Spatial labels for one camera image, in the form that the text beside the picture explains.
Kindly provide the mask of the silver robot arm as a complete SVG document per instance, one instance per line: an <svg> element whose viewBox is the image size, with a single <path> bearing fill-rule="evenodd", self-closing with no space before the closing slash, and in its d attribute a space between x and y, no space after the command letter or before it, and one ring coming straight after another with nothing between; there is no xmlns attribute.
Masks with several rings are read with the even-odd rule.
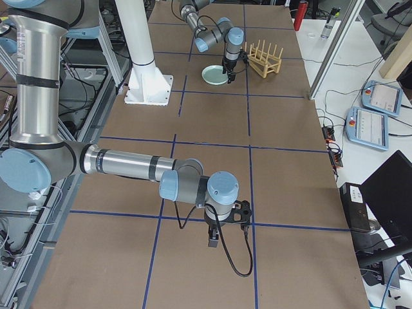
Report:
<svg viewBox="0 0 412 309"><path fill-rule="evenodd" d="M214 22L214 28L207 28L201 21L204 16L200 14L200 10L212 3L212 1L197 0L180 1L180 19L192 30L194 43L199 52L206 52L221 42L225 43L221 65L228 83L231 83L235 81L237 75L235 67L238 61L247 62L247 54L243 50L245 35L241 28L234 26L226 17Z"/></svg>
<svg viewBox="0 0 412 309"><path fill-rule="evenodd" d="M198 10L213 1L182 1L181 16L195 34ZM63 36L96 38L100 32L98 1L4 1L9 19L17 28L17 129L11 148L1 155L1 179L19 192L34 192L73 174L114 174L160 182L159 194L171 200L205 208L209 246L223 240L221 226L239 224L239 185L229 172L203 175L196 159L175 160L161 156L102 149L95 144L66 141L58 135L60 56ZM115 1L133 67L127 104L165 106L173 77L155 64L144 1ZM226 43L223 63L232 69L243 43L243 31L229 19L217 29L200 34L200 51L212 46L211 36Z"/></svg>

